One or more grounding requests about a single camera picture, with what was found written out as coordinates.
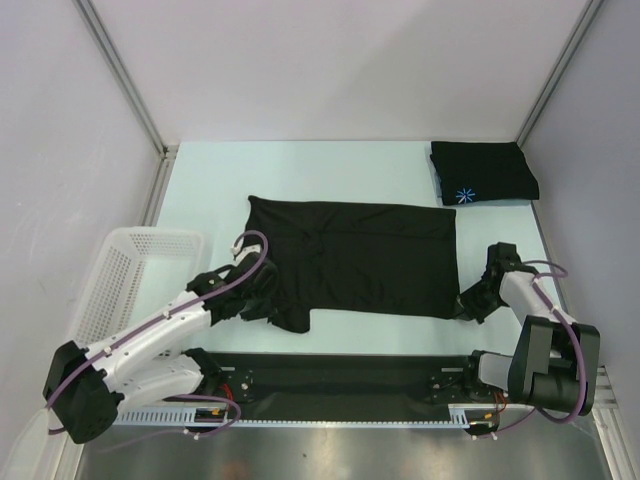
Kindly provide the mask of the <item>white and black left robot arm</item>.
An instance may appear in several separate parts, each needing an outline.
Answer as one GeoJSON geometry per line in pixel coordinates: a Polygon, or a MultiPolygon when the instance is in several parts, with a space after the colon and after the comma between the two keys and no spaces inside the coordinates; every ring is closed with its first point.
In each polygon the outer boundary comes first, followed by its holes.
{"type": "Polygon", "coordinates": [[[60,346],[43,390],[48,434],[67,434],[74,443],[85,444],[119,416],[167,399],[214,402],[214,419],[237,413],[213,356],[179,346],[222,321],[264,316],[278,277],[263,249],[246,248],[233,263],[198,274],[138,324],[90,345],[70,340],[60,346]]]}

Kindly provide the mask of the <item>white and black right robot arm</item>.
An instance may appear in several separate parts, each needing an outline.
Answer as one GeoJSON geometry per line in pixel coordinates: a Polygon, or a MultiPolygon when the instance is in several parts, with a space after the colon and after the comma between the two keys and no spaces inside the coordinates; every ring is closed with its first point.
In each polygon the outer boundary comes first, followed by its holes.
{"type": "Polygon", "coordinates": [[[522,261],[517,247],[488,247],[485,272],[456,299],[455,317],[484,322],[508,307],[521,325],[511,355],[476,350],[474,368],[461,376],[463,393],[484,401],[496,389],[556,423],[591,412],[599,366],[600,333],[553,302],[543,285],[550,272],[522,261]]]}

